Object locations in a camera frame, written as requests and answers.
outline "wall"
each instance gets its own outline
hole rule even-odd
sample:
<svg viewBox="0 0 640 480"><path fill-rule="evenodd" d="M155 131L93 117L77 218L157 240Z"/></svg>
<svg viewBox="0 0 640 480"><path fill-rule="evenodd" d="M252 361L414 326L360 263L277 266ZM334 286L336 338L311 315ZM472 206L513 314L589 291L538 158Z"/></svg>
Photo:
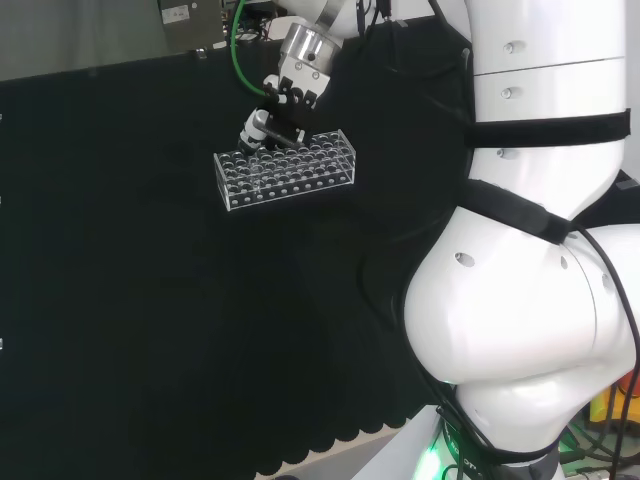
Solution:
<svg viewBox="0 0 640 480"><path fill-rule="evenodd" d="M167 53L156 0L0 1L0 81Z"/></svg>
<svg viewBox="0 0 640 480"><path fill-rule="evenodd" d="M447 21L465 37L471 38L469 17L465 0L438 0ZM396 0L394 14L398 18L410 19L433 15L433 10L427 0Z"/></svg>
<svg viewBox="0 0 640 480"><path fill-rule="evenodd" d="M631 132L622 169L640 181L640 0L627 0L627 102L632 109Z"/></svg>

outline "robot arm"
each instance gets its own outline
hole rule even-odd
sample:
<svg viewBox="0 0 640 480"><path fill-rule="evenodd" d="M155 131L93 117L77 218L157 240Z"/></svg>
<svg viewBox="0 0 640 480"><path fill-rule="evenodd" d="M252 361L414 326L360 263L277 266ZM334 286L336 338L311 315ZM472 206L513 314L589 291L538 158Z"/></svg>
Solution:
<svg viewBox="0 0 640 480"><path fill-rule="evenodd" d="M240 149L253 152L267 139L288 146L310 136L309 126L326 91L343 39L358 34L357 4L352 0L277 0L306 21L293 23L280 49L278 75L263 82L265 103L254 110L240 134ZM375 1L360 25L372 22Z"/></svg>

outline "black table surface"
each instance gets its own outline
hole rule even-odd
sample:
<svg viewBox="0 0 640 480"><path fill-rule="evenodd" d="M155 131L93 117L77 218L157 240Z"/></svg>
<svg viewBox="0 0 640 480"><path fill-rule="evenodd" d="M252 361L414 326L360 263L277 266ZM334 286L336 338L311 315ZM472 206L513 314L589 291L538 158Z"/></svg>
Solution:
<svg viewBox="0 0 640 480"><path fill-rule="evenodd" d="M257 103L228 52L0 84L3 478L253 478L431 401L387 316L466 165L419 92L459 91L384 70L385 35L317 118L356 185L232 214L212 155ZM459 55L432 20L396 41L406 71ZM247 76L278 48L243 48Z"/></svg>

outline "screw hole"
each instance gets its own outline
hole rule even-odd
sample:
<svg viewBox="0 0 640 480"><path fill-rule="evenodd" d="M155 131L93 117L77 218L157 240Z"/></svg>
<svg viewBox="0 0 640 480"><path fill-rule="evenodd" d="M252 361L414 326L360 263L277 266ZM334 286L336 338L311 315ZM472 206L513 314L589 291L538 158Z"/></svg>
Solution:
<svg viewBox="0 0 640 480"><path fill-rule="evenodd" d="M611 280L611 277L609 277L609 275L607 275L606 273L602 274L602 285L604 286L605 290L612 291L614 289L613 280Z"/></svg>
<svg viewBox="0 0 640 480"><path fill-rule="evenodd" d="M471 268L476 264L476 261L473 259L471 255L467 255L466 253L458 252L455 255L456 260L463 267Z"/></svg>

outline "green led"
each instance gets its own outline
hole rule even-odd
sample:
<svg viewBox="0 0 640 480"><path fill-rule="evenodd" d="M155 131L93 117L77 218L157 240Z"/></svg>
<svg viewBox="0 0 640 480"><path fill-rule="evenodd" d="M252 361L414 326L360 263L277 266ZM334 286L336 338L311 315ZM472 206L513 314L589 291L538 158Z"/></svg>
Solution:
<svg viewBox="0 0 640 480"><path fill-rule="evenodd" d="M413 474L413 480L440 480L442 475L441 466L438 452L435 448L430 448L420 457L416 471Z"/></svg>
<svg viewBox="0 0 640 480"><path fill-rule="evenodd" d="M560 452L573 452L575 447L571 447L569 445L567 445L567 443L569 443L566 439L563 439L560 442L560 445L558 446L558 450L560 450Z"/></svg>

